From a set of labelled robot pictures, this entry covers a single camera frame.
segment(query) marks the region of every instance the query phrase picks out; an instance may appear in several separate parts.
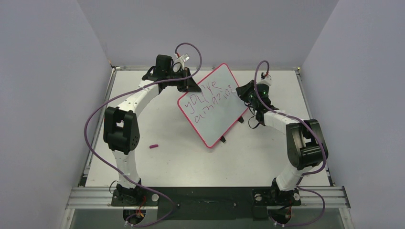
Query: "red whiteboard border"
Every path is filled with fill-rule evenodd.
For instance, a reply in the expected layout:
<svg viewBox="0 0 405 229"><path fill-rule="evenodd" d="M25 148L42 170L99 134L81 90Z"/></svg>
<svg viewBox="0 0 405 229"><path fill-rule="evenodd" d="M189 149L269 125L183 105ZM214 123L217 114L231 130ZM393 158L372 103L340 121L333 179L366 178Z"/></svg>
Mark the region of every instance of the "red whiteboard border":
<svg viewBox="0 0 405 229"><path fill-rule="evenodd" d="M215 72L219 67L221 67L222 65L226 65L226 67L228 68L229 72L231 73L232 77L234 78L236 85L239 87L238 81L236 81L234 74L232 73L231 69L229 68L229 66L226 63L222 63L220 64L218 67L216 67L212 72L210 72L206 77L204 77L202 80L200 80L197 84L200 84L202 81L204 81L208 76L210 76L213 72ZM238 119L247 111L244 110L239 116L238 118L234 121L234 123L232 123L232 125L215 141L215 143L212 146L207 145L207 143L204 141L203 137L201 137L200 133L197 131L197 129L195 128L195 126L192 124L191 120L188 118L188 116L186 115L186 113L184 112L184 110L181 108L180 106L180 100L185 97L188 94L185 93L183 94L178 100L177 100L177 106L180 108L181 112L183 112L183 115L187 118L187 120L189 121L189 123L191 124L191 126L193 127L193 129L195 130L195 132L198 134L198 136L201 138L202 142L204 142L204 145L208 148L212 148L214 147L215 144L217 144L217 142L221 139L221 136L224 136L226 134L226 132L229 131L229 129L231 129L232 126L235 125L235 123L238 121Z"/></svg>

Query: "screw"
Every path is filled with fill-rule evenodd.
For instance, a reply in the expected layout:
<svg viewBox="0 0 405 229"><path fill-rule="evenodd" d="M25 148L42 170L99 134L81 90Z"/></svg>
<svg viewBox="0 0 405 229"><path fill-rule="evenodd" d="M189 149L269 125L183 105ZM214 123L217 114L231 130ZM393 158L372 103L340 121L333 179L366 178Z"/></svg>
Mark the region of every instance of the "screw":
<svg viewBox="0 0 405 229"><path fill-rule="evenodd" d="M294 193L294 200L299 201L300 197L298 193Z"/></svg>

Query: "white cable connector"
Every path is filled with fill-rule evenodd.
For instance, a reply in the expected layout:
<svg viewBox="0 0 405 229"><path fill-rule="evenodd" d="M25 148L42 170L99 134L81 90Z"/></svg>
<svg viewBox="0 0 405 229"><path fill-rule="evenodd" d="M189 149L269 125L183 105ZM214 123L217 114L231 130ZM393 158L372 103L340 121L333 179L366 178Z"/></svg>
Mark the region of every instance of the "white cable connector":
<svg viewBox="0 0 405 229"><path fill-rule="evenodd" d="M180 63L181 68L184 69L184 65L186 63L186 61L189 59L189 55L186 53L183 56L180 56L179 58L177 58L173 63L176 64L177 62ZM179 68L177 67L177 65L175 65L173 67L173 71L177 71Z"/></svg>

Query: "bolt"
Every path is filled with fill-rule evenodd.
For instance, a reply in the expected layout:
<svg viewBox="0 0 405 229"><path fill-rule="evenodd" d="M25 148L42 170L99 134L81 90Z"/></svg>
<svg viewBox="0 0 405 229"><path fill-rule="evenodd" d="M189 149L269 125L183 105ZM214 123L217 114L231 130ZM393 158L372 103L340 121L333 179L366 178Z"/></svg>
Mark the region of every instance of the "bolt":
<svg viewBox="0 0 405 229"><path fill-rule="evenodd" d="M158 199L159 199L159 195L158 195L158 194L153 194L153 195L152 195L152 201L153 201L153 202L158 201Z"/></svg>
<svg viewBox="0 0 405 229"><path fill-rule="evenodd" d="M299 194L298 193L294 193L294 200L299 201Z"/></svg>

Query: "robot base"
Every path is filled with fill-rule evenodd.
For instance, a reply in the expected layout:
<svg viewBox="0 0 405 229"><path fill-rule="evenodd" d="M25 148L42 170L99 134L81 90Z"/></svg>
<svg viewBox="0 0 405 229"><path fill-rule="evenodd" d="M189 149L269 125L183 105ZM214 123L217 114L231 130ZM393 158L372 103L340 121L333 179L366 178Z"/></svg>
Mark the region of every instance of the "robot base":
<svg viewBox="0 0 405 229"><path fill-rule="evenodd" d="M153 201L153 192L144 190L138 186L135 188L124 188L117 185L117 189L113 192L113 198L111 200L111 206L114 207L127 207L127 206L139 206L143 202L143 197L146 197L144 206L157 206L158 200Z"/></svg>

